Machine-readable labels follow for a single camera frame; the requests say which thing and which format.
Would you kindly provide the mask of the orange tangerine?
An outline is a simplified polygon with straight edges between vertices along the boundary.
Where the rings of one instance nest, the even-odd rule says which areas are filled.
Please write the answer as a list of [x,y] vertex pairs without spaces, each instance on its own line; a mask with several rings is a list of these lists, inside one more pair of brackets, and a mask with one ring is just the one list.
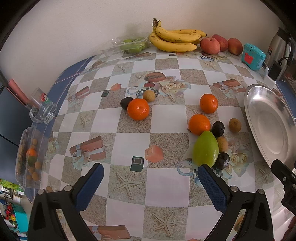
[[135,121],[141,121],[149,115],[148,102],[142,98],[133,99],[127,107],[127,113]]

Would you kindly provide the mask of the bag of green fruits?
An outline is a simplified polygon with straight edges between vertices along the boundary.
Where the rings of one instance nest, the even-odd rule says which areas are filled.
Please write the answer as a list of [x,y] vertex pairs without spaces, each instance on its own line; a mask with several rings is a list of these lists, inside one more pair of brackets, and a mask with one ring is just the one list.
[[106,42],[102,51],[105,56],[116,54],[136,55],[149,46],[149,34],[146,32],[113,38]]

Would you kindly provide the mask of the large steel tray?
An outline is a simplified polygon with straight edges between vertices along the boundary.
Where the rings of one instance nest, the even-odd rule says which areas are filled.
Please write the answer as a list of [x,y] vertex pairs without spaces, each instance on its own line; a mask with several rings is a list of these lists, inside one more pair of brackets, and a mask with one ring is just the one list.
[[256,145],[266,163],[280,160],[295,166],[295,119],[284,101],[269,88],[253,84],[244,94],[244,108]]

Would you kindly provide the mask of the clear plastic fruit container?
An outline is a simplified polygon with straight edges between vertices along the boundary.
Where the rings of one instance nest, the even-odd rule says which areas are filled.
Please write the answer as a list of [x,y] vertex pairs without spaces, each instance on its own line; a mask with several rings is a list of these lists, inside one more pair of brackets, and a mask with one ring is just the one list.
[[47,149],[48,138],[35,126],[30,126],[23,131],[15,167],[15,179],[23,190],[40,188]]

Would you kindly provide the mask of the glass mug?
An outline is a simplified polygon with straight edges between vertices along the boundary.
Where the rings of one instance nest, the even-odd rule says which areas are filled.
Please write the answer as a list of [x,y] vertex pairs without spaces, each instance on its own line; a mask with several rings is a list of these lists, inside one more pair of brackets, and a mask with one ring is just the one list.
[[35,123],[48,124],[57,111],[57,105],[40,88],[36,88],[26,103],[29,116]]

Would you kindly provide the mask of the black power adapter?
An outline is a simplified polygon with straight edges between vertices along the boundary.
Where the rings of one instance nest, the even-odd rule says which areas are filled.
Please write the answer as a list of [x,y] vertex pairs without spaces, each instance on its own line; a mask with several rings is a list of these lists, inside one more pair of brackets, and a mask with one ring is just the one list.
[[286,71],[289,63],[290,60],[288,57],[282,57],[278,61],[274,61],[268,71],[268,76],[274,81],[282,80],[284,72]]

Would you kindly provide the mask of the checkered fruit tablecloth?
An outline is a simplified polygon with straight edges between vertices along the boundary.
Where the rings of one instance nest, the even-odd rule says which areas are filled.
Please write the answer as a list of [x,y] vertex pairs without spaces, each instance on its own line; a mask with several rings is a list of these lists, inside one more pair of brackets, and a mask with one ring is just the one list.
[[[154,71],[184,91],[158,96],[149,116],[135,121],[120,101],[133,96],[139,82]],[[221,214],[203,188],[177,172],[177,164],[196,140],[188,120],[201,113],[200,98],[209,93],[219,101],[210,122],[227,125],[236,118],[242,125],[238,133],[225,131],[232,176],[228,184],[247,192],[264,189],[274,237],[281,240],[293,215],[281,205],[283,186],[260,155],[243,106],[245,88],[262,82],[262,70],[249,69],[230,53],[208,57],[151,48],[134,59],[119,54],[82,60],[64,70],[48,93],[59,112],[50,124],[38,126],[53,136],[40,186],[59,191],[85,175],[91,165],[75,169],[70,148],[100,136],[105,175],[81,213],[83,219],[90,225],[125,225],[134,240],[203,240]]]

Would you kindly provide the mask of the teal toy box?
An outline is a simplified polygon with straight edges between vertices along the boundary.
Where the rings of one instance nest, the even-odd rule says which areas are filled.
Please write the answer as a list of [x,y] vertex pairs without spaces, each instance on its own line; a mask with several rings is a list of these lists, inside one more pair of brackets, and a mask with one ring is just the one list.
[[265,61],[266,54],[253,44],[246,43],[241,61],[252,70],[259,70]]

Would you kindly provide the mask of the steel thermos jug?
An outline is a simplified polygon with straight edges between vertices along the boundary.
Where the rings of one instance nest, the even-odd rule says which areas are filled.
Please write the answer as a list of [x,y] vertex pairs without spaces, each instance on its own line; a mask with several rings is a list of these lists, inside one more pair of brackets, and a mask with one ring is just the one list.
[[264,61],[270,70],[275,68],[274,73],[278,73],[277,79],[284,74],[287,66],[290,66],[295,56],[295,44],[292,37],[282,28],[278,28],[266,53]]

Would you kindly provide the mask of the right red apple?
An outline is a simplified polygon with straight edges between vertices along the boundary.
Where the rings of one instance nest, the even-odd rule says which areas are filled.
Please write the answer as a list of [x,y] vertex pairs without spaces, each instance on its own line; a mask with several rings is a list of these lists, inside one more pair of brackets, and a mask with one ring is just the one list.
[[230,38],[228,40],[228,51],[236,56],[239,56],[243,52],[242,43],[236,38]]

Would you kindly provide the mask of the red apple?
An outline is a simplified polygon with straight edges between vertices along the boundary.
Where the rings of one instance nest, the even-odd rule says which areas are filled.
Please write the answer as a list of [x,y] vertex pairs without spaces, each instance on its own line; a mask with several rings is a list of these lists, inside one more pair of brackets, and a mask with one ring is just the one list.
[[221,52],[225,52],[228,49],[228,41],[224,37],[214,34],[212,35],[212,38],[216,39],[219,42]]
[[200,47],[203,52],[210,55],[217,55],[220,52],[219,42],[212,37],[206,37],[201,40]]
[[230,38],[228,40],[228,51],[236,56],[239,56],[243,52],[242,43],[236,38]]

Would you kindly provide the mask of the middle red apple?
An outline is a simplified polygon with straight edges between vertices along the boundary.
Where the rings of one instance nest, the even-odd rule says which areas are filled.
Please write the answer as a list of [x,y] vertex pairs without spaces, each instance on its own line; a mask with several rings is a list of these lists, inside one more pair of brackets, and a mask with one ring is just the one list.
[[225,52],[228,49],[228,41],[224,37],[214,34],[212,35],[212,38],[216,39],[219,42],[221,52]]

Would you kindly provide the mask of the front red apple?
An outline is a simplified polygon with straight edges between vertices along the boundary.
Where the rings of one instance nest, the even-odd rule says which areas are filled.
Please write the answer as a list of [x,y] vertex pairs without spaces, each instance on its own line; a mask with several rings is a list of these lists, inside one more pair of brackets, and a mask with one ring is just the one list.
[[201,40],[200,47],[203,52],[210,55],[217,55],[220,52],[219,42],[212,37],[206,37]]

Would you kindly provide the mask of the yellow banana bunch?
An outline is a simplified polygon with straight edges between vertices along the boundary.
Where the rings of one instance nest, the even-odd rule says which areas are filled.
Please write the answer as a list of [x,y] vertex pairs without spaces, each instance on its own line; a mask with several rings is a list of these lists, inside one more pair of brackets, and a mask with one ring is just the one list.
[[159,50],[172,53],[192,52],[207,34],[196,29],[166,30],[160,20],[152,22],[149,41]]

